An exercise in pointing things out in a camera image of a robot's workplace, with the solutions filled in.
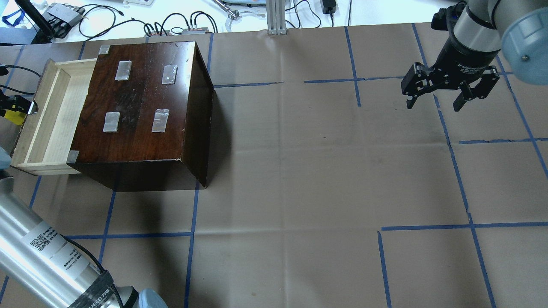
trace electronic device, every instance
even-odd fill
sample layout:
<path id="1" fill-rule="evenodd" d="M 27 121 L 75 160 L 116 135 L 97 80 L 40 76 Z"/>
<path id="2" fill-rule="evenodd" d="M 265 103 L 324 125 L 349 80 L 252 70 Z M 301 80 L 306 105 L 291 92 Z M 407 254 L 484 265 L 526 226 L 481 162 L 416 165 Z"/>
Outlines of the electronic device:
<path id="1" fill-rule="evenodd" d="M 401 83 L 402 94 L 409 96 L 407 108 L 437 89 L 461 91 L 455 111 L 467 101 L 486 98 L 500 78 L 490 64 L 501 49 L 517 78 L 548 84 L 546 21 L 547 0 L 470 0 L 440 9 L 431 27 L 448 31 L 449 38 L 433 66 L 415 62 L 407 72 Z"/>
<path id="2" fill-rule="evenodd" d="M 80 7 L 54 3 L 44 15 L 41 15 L 29 0 L 15 0 L 15 3 L 39 28 L 31 44 L 51 43 L 53 38 L 64 38 L 82 19 L 85 11 Z"/>

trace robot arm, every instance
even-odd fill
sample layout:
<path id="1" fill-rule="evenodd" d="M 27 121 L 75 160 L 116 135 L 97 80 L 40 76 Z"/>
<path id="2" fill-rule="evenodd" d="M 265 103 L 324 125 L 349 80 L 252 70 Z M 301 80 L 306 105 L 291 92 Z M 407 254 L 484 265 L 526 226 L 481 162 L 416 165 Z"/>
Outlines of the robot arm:
<path id="1" fill-rule="evenodd" d="M 489 64 L 501 49 L 516 77 L 548 84 L 547 0 L 460 1 L 440 9 L 431 27 L 448 31 L 449 38 L 433 66 L 416 62 L 404 77 L 401 86 L 402 94 L 410 97 L 408 109 L 419 96 L 437 89 L 461 90 L 453 103 L 455 111 L 467 101 L 484 99 L 500 78 Z"/>

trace connector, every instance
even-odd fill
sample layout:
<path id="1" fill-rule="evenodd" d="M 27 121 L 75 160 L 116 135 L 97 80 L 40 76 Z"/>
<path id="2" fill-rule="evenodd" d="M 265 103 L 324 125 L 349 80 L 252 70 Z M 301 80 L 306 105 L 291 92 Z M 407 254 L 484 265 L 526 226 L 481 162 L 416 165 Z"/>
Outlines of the connector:
<path id="1" fill-rule="evenodd" d="M 337 1 L 336 0 L 321 0 L 322 2 L 322 12 L 326 15 L 334 14 L 337 11 Z"/>

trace blue tape line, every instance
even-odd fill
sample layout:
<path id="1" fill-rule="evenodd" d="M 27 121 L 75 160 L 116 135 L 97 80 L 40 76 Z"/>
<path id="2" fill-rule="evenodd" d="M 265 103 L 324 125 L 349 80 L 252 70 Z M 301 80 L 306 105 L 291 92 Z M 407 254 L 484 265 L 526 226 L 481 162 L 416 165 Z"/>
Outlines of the blue tape line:
<path id="1" fill-rule="evenodd" d="M 237 88 L 237 87 L 259 87 L 262 85 L 270 85 L 270 84 L 277 84 L 277 83 L 283 83 L 283 81 L 278 82 L 258 82 L 258 83 L 236 83 L 236 84 L 218 84 L 214 85 L 213 88 Z"/>
<path id="2" fill-rule="evenodd" d="M 356 100 L 358 101 L 358 107 L 362 106 L 362 100 L 359 98 L 358 81 L 354 81 L 354 89 L 356 90 Z"/>
<path id="3" fill-rule="evenodd" d="M 348 82 L 348 81 L 355 81 L 354 78 L 347 78 L 347 79 L 325 79 L 325 80 L 306 80 L 305 83 L 332 83 L 332 82 Z"/>
<path id="4" fill-rule="evenodd" d="M 103 237 L 102 237 L 101 252 L 99 253 L 99 263 L 102 262 L 102 257 L 105 253 L 105 245 L 106 245 L 107 235 L 109 234 L 110 219 L 112 218 L 112 210 L 114 208 L 115 199 L 116 199 L 116 190 L 112 190 L 112 196 L 110 197 L 109 213 L 106 216 L 105 232 L 103 233 Z"/>
<path id="5" fill-rule="evenodd" d="M 185 282 L 185 300 L 184 308 L 189 308 L 189 297 L 190 297 L 190 273 L 192 271 L 192 255 L 194 252 L 194 235 L 190 237 L 190 247 L 189 247 L 189 259 L 186 263 L 186 282 Z"/>
<path id="6" fill-rule="evenodd" d="M 548 138 L 535 138 L 535 141 L 548 141 Z M 462 140 L 459 144 L 486 144 L 486 143 L 513 143 L 513 142 L 531 142 L 531 139 L 493 139 L 493 140 Z"/>
<path id="7" fill-rule="evenodd" d="M 6 276 L 4 278 L 4 283 L 2 284 L 2 289 L 0 290 L 0 304 L 2 303 L 2 299 L 4 299 L 5 289 L 8 287 L 8 280 L 9 280 L 9 277 Z"/>
<path id="8" fill-rule="evenodd" d="M 348 81 L 371 81 L 380 79 L 403 79 L 403 76 L 394 77 L 370 77 L 370 78 L 346 78 L 346 79 L 319 79 L 319 80 L 306 80 L 305 83 L 332 83 L 332 82 L 348 82 Z"/>
<path id="9" fill-rule="evenodd" d="M 17 54 L 17 57 L 15 58 L 15 62 L 13 63 L 13 65 L 17 65 L 19 63 L 19 60 L 21 59 L 21 56 L 23 55 L 23 49 L 25 49 L 25 45 L 22 45 L 21 48 L 19 49 L 19 53 Z M 14 70 L 12 70 L 9 73 L 8 79 L 5 81 L 6 86 L 8 86 L 9 82 L 12 80 L 13 74 L 14 74 Z"/>
<path id="10" fill-rule="evenodd" d="M 419 33 L 416 30 L 415 23 L 412 23 L 411 26 L 413 27 L 413 32 L 415 33 L 416 42 L 419 43 L 420 56 L 423 59 L 424 65 L 428 66 L 428 63 L 426 62 L 426 57 L 424 55 L 423 45 L 420 43 Z"/>
<path id="11" fill-rule="evenodd" d="M 39 175 L 38 179 L 36 180 L 35 189 L 32 192 L 31 203 L 28 205 L 29 208 L 32 208 L 34 206 L 34 201 L 36 200 L 36 194 L 38 194 L 38 188 L 40 187 L 40 182 L 42 182 L 42 176 L 41 175 Z"/>
<path id="12" fill-rule="evenodd" d="M 386 306 L 392 308 L 392 300 L 390 299 L 390 287 L 388 285 L 388 274 L 386 272 L 386 259 L 384 258 L 384 246 L 383 246 L 383 237 L 379 231 L 377 231 L 377 237 L 379 239 L 379 253 L 380 253 L 380 266 L 383 270 L 383 280 L 384 280 L 384 293 L 386 295 Z"/>
<path id="13" fill-rule="evenodd" d="M 82 48 L 80 49 L 80 54 L 78 55 L 78 60 L 82 59 L 82 56 L 84 55 L 84 48 L 85 48 L 85 41 L 82 42 Z"/>
<path id="14" fill-rule="evenodd" d="M 473 224 L 473 225 L 468 224 L 468 225 L 387 226 L 387 227 L 382 227 L 381 231 L 451 230 L 451 229 L 467 229 L 471 227 L 474 227 L 476 229 L 548 227 L 548 221 L 532 221 L 529 223 L 490 223 L 490 224 Z"/>
<path id="15" fill-rule="evenodd" d="M 70 239 L 103 239 L 104 235 L 67 235 Z"/>
<path id="16" fill-rule="evenodd" d="M 348 44 L 348 53 L 350 55 L 350 63 L 352 64 L 352 75 L 354 77 L 354 89 L 356 90 L 356 101 L 358 103 L 358 107 L 361 107 L 362 102 L 359 97 L 359 87 L 358 87 L 358 81 L 357 81 L 357 75 L 356 75 L 356 64 L 354 62 L 354 53 L 352 52 L 352 43 L 350 42 L 350 34 L 348 33 L 348 27 L 344 27 L 344 32 L 346 35 L 346 43 Z"/>
<path id="17" fill-rule="evenodd" d="M 350 54 L 350 63 L 352 64 L 352 75 L 354 76 L 354 79 L 356 79 L 357 78 L 356 65 L 354 62 L 354 53 L 352 52 L 352 43 L 350 42 L 350 34 L 348 33 L 348 27 L 344 27 L 344 32 L 346 35 L 346 44 L 348 45 L 348 52 Z"/>
<path id="18" fill-rule="evenodd" d="M 192 256 L 194 254 L 194 232 L 196 232 L 196 218 L 198 215 L 199 186 L 200 186 L 199 182 L 196 181 L 196 188 L 194 190 L 194 209 L 192 212 L 192 229 L 191 229 L 191 236 L 190 236 L 189 258 L 186 263 L 186 282 L 185 282 L 185 300 L 184 300 L 185 308 L 189 308 L 190 275 L 192 272 Z"/>
<path id="19" fill-rule="evenodd" d="M 502 72 L 506 72 L 504 70 L 503 63 L 500 61 L 499 56 L 496 56 L 496 60 L 499 63 L 499 66 Z M 540 165 L 542 166 L 544 170 L 544 174 L 546 175 L 546 178 L 548 179 L 548 168 L 546 167 L 546 163 L 544 162 L 542 153 L 540 153 L 539 146 L 536 144 L 536 140 L 535 140 L 535 137 L 533 136 L 533 132 L 531 131 L 531 127 L 529 127 L 529 124 L 527 123 L 527 120 L 525 119 L 525 114 L 521 110 L 520 103 L 517 100 L 517 96 L 512 90 L 512 86 L 510 85 L 510 80 L 508 79 L 508 75 L 503 75 L 503 76 L 504 76 L 504 80 L 506 81 L 506 85 L 508 86 L 508 90 L 510 90 L 510 93 L 512 93 L 512 98 L 514 99 L 514 104 L 516 105 L 517 111 L 520 114 L 521 121 L 523 122 L 523 125 L 525 126 L 525 129 L 527 133 L 529 134 L 529 138 L 533 141 L 532 142 L 533 147 L 535 148 L 536 155 L 539 157 Z"/>
<path id="20" fill-rule="evenodd" d="M 357 80 L 359 81 L 360 79 L 363 79 L 364 81 L 371 81 L 371 80 L 379 80 L 379 79 L 403 79 L 403 78 L 404 78 L 403 76 L 393 76 L 393 77 L 358 78 Z"/>
<path id="21" fill-rule="evenodd" d="M 469 227 L 470 225 L 389 226 L 389 227 L 382 227 L 381 231 L 449 230 L 449 229 L 466 229 Z"/>
<path id="22" fill-rule="evenodd" d="M 213 53 L 213 33 L 209 37 L 209 51 L 207 55 L 207 71 L 211 73 L 211 54 Z"/>
<path id="23" fill-rule="evenodd" d="M 531 223 L 494 223 L 474 224 L 476 229 L 481 228 L 513 228 L 513 227 L 548 227 L 548 221 L 534 221 Z"/>
<path id="24" fill-rule="evenodd" d="M 449 147 L 449 152 L 451 153 L 451 160 L 453 161 L 453 168 L 455 169 L 456 180 L 459 183 L 459 189 L 460 189 L 460 194 L 463 198 L 464 208 L 466 209 L 466 212 L 468 213 L 468 198 L 466 197 L 466 192 L 464 191 L 464 184 L 460 176 L 459 165 L 456 163 L 455 151 L 453 150 L 453 146 L 451 145 L 449 132 L 447 131 L 447 125 L 445 123 L 445 119 L 443 118 L 443 113 L 439 106 L 438 97 L 435 95 L 434 95 L 434 101 L 436 102 L 436 107 L 438 109 L 439 120 L 442 122 L 443 132 L 445 133 L 445 136 L 446 136 L 447 146 Z"/>
<path id="25" fill-rule="evenodd" d="M 472 215 L 468 214 L 468 221 L 470 222 L 470 230 L 472 231 L 472 238 L 474 240 L 474 246 L 476 246 L 476 253 L 478 255 L 479 266 L 481 268 L 481 273 L 483 275 L 483 280 L 485 281 L 485 287 L 487 288 L 487 295 L 489 296 L 489 301 L 491 302 L 491 308 L 496 308 L 495 297 L 493 296 L 493 290 L 491 289 L 491 283 L 489 281 L 489 276 L 487 275 L 487 269 L 485 267 L 485 262 L 483 261 L 483 254 L 480 248 L 480 241 L 476 234 L 476 228 L 474 227 L 474 220 Z"/>

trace wooden cabinet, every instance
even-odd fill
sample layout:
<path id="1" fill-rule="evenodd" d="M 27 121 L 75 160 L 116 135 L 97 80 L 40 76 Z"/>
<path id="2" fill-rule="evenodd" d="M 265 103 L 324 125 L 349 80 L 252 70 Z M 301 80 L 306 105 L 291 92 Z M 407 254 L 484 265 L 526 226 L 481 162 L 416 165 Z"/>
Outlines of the wooden cabinet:
<path id="1" fill-rule="evenodd" d="M 67 164 L 117 191 L 205 187 L 213 84 L 196 42 L 102 53 Z"/>

